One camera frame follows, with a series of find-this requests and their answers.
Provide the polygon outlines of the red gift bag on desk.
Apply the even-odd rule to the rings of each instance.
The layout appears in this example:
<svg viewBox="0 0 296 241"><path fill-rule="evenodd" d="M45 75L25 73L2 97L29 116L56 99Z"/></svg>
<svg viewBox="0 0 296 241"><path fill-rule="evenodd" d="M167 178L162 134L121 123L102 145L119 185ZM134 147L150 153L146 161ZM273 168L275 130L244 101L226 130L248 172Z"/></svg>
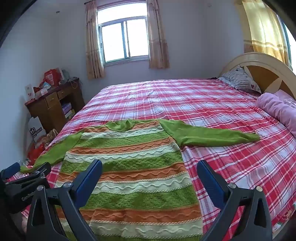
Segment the red gift bag on desk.
<svg viewBox="0 0 296 241"><path fill-rule="evenodd" d="M44 80L51 86L59 86L61 74L59 69L50 69L44 73Z"/></svg>

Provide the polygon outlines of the left beige window curtain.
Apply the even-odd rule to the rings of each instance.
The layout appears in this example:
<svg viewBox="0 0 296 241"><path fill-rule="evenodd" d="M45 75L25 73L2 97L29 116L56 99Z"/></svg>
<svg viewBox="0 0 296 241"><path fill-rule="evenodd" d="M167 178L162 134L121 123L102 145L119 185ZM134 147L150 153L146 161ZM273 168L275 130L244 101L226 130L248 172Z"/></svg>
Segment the left beige window curtain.
<svg viewBox="0 0 296 241"><path fill-rule="evenodd" d="M86 13L86 68L89 80L105 77L102 53L99 45L97 4L85 4Z"/></svg>

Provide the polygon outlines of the beige window curtain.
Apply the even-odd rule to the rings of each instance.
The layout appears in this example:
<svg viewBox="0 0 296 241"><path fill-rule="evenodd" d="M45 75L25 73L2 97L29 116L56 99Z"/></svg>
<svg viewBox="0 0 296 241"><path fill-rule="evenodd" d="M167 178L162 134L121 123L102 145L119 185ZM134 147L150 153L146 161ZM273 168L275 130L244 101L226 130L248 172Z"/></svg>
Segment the beige window curtain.
<svg viewBox="0 0 296 241"><path fill-rule="evenodd" d="M89 80L105 77L102 53L99 45L97 4L85 4L86 13L86 68Z"/></svg>
<svg viewBox="0 0 296 241"><path fill-rule="evenodd" d="M149 39L149 67L151 69L168 69L169 53L158 1L147 3L147 33Z"/></svg>

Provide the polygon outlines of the red plastic bag on floor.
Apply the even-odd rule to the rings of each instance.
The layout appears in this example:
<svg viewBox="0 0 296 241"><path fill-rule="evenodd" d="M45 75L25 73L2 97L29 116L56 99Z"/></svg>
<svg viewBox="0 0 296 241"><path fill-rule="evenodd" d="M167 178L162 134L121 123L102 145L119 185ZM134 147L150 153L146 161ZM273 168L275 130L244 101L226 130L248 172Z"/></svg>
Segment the red plastic bag on floor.
<svg viewBox="0 0 296 241"><path fill-rule="evenodd" d="M41 143L39 146L35 147L32 145L27 154L27 158L29 159L28 165L32 166L36 162L37 158L41 155L41 153L45 150L44 143Z"/></svg>

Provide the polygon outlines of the white paper shopping bag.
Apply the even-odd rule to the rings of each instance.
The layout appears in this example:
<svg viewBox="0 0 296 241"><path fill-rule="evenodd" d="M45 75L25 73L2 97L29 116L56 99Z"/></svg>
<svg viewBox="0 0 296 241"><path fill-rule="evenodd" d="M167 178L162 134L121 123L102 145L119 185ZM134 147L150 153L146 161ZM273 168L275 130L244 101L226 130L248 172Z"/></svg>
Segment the white paper shopping bag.
<svg viewBox="0 0 296 241"><path fill-rule="evenodd" d="M46 131L43 128L39 117L30 118L28 122L28 128L35 143L37 143L40 138L46 135Z"/></svg>

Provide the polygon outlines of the white card on desk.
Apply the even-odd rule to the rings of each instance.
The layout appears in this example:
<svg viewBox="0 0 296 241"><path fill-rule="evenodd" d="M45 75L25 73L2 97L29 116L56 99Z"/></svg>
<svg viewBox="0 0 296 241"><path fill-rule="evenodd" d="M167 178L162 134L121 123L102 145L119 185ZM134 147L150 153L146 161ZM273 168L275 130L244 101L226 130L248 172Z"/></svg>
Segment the white card on desk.
<svg viewBox="0 0 296 241"><path fill-rule="evenodd" d="M35 98L35 92L31 84L25 86L25 91L27 95L27 101L30 101Z"/></svg>

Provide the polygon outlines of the patterned bag on floor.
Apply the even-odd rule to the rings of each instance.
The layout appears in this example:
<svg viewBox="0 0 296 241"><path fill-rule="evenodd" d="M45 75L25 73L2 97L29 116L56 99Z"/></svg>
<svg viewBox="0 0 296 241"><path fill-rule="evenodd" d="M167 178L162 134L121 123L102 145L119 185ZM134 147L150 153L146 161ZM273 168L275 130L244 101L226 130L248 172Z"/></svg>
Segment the patterned bag on floor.
<svg viewBox="0 0 296 241"><path fill-rule="evenodd" d="M52 129L51 131L49 131L48 134L46 134L46 135L40 137L40 138L37 140L37 142L36 142L34 148L36 149L36 148L38 148L40 145L42 145L44 148L48 147L48 145L51 144L51 142L53 141L53 139L54 139L55 137L57 137L57 135L58 135L57 130L56 130L55 128Z"/></svg>

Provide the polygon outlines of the striped pillow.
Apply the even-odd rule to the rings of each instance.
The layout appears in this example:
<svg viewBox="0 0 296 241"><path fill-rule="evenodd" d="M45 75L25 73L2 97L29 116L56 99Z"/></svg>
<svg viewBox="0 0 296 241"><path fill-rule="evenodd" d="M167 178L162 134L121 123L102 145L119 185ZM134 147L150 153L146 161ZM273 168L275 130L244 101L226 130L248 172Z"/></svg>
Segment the striped pillow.
<svg viewBox="0 0 296 241"><path fill-rule="evenodd" d="M237 90L261 94L258 84L239 65L223 73L218 79Z"/></svg>

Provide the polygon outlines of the wooden desk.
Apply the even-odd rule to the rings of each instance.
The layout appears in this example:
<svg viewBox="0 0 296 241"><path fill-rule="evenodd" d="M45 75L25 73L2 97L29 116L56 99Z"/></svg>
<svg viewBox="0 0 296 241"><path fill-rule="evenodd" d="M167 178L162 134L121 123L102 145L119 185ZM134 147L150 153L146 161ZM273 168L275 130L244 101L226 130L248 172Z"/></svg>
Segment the wooden desk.
<svg viewBox="0 0 296 241"><path fill-rule="evenodd" d="M71 109L78 113L84 106L81 83L79 78L68 81L59 87L52 87L48 93L39 99L33 99L25 103L30 115L38 117L43 128L48 133L52 129L60 132L70 120L63 112L62 106L71 104Z"/></svg>

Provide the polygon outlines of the cream wooden headboard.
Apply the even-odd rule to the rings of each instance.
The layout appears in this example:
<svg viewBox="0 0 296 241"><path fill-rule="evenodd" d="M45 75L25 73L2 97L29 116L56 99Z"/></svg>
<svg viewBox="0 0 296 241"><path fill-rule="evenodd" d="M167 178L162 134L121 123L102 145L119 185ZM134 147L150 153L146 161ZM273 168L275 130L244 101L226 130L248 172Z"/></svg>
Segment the cream wooden headboard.
<svg viewBox="0 0 296 241"><path fill-rule="evenodd" d="M245 53L230 61L221 74L240 66L253 78L261 92L275 93L283 90L292 98L296 95L296 76L278 59L264 53Z"/></svg>

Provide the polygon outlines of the pink blanket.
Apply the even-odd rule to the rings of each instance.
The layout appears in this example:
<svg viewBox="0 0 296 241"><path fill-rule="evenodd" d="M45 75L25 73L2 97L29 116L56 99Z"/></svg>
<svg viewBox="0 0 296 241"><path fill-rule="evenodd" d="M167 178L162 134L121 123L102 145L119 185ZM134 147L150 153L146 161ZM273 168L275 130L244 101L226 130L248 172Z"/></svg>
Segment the pink blanket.
<svg viewBox="0 0 296 241"><path fill-rule="evenodd" d="M257 99L258 106L282 123L289 132L296 136L295 100L283 90L276 93L263 93Z"/></svg>

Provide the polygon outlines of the window with frame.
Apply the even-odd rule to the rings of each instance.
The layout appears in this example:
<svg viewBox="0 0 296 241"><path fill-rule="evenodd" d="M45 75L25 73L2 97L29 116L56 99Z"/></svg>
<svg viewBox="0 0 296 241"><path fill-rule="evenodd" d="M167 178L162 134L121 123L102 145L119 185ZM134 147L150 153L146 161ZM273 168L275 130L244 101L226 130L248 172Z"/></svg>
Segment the window with frame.
<svg viewBox="0 0 296 241"><path fill-rule="evenodd" d="M149 59L145 1L115 1L97 10L99 46L105 66Z"/></svg>

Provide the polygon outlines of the green striped knit sweater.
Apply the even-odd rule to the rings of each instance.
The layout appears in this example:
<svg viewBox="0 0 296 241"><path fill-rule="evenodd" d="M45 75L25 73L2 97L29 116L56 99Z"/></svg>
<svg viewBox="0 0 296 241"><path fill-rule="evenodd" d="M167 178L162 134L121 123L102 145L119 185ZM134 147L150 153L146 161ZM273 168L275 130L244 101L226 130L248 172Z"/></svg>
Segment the green striped knit sweater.
<svg viewBox="0 0 296 241"><path fill-rule="evenodd" d="M259 139L180 120L110 121L67 136L21 171L62 163L55 184L61 187L100 160L102 175L81 208L98 240L200 240L202 215L181 148Z"/></svg>

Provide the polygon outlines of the red plaid bed sheet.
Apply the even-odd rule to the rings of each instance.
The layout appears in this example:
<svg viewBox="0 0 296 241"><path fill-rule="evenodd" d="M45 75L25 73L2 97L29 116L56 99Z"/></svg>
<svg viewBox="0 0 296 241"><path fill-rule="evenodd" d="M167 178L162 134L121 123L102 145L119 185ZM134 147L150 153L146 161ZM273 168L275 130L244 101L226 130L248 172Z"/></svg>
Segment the red plaid bed sheet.
<svg viewBox="0 0 296 241"><path fill-rule="evenodd" d="M203 234L219 210L210 201L196 166L205 160L239 188L260 186L276 233L295 212L295 137L246 93L217 79L155 80L112 85L101 90L62 129L42 153L86 127L110 121L176 120L191 126L255 133L256 142L225 147L184 146L181 153L199 201ZM62 163L52 165L49 183L56 187Z"/></svg>

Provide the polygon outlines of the yellow curtain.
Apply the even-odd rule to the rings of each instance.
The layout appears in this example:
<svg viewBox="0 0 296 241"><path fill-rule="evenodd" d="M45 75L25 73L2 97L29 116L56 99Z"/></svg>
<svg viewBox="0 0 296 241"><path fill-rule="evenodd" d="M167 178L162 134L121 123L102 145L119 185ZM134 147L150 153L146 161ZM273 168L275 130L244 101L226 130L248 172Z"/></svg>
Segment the yellow curtain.
<svg viewBox="0 0 296 241"><path fill-rule="evenodd" d="M264 53L292 68L287 30L263 1L234 1L243 32L244 53Z"/></svg>

